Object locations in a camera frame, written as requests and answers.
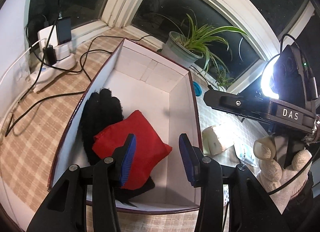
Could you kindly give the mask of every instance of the bright ring light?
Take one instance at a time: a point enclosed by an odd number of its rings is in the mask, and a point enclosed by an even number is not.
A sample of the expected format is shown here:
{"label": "bright ring light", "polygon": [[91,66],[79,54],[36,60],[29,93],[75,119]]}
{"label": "bright ring light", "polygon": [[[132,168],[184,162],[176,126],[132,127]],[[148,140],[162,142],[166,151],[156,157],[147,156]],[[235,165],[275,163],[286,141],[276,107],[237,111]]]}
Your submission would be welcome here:
{"label": "bright ring light", "polygon": [[265,96],[279,99],[279,95],[274,93],[270,87],[270,79],[273,76],[273,66],[277,62],[279,56],[273,58],[264,68],[262,77],[261,77],[261,89]]}

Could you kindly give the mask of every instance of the plant pot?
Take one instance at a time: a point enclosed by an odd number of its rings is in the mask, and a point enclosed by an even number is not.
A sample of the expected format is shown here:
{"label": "plant pot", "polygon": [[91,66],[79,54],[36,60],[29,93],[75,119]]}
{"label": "plant pot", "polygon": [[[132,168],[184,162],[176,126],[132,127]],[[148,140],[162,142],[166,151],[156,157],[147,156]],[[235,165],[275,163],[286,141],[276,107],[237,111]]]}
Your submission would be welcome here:
{"label": "plant pot", "polygon": [[184,38],[183,35],[177,32],[169,32],[169,38],[165,43],[161,54],[184,66],[185,68],[188,68],[198,59],[201,59],[202,55],[195,55],[186,48],[182,47],[176,42],[178,37]]}

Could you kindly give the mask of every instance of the red cloth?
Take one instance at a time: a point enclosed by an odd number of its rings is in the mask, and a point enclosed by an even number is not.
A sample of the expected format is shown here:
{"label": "red cloth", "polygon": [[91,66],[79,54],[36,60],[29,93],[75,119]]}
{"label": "red cloth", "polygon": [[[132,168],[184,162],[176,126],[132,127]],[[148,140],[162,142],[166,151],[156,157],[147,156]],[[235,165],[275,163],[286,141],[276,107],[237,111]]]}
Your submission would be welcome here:
{"label": "red cloth", "polygon": [[98,133],[92,149],[100,158],[111,156],[115,148],[124,145],[129,133],[136,135],[136,152],[129,179],[122,188],[134,190],[145,184],[154,166],[172,151],[172,147],[161,141],[148,120],[136,110],[127,119]]}

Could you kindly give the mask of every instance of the gloved hand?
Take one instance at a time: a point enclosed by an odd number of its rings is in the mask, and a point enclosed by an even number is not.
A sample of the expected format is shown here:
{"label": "gloved hand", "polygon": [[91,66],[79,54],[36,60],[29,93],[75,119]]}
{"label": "gloved hand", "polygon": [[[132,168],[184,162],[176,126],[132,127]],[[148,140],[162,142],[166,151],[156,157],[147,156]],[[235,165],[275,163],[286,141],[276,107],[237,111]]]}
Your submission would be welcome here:
{"label": "gloved hand", "polygon": [[[286,169],[281,168],[281,166],[273,159],[276,154],[276,146],[270,136],[256,140],[253,145],[253,152],[259,159],[259,167],[261,169],[257,175],[257,179],[266,192],[275,190],[290,180],[311,158],[311,154],[308,150],[301,150],[294,156],[290,166]],[[281,214],[286,208],[289,200],[298,195],[300,190],[304,187],[310,167],[311,164],[292,183],[277,193],[270,195]]]}

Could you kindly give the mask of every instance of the open cardboard box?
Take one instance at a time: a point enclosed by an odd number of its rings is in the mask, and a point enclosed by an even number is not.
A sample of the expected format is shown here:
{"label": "open cardboard box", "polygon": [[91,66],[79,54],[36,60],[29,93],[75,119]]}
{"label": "open cardboard box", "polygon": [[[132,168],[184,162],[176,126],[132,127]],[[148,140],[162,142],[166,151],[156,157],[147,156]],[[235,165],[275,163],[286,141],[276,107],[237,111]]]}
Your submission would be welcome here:
{"label": "open cardboard box", "polygon": [[[130,200],[137,207],[116,201],[118,211],[168,214],[198,209],[200,188],[188,182],[178,145],[179,135],[186,133],[193,146],[202,148],[191,73],[128,39],[104,63],[76,106],[58,145],[48,188],[71,164],[89,166],[78,126],[85,102],[102,88],[109,88],[119,98],[124,118],[140,110],[162,141],[173,148],[151,172],[156,187]],[[91,200],[92,187],[88,188],[87,203]]]}

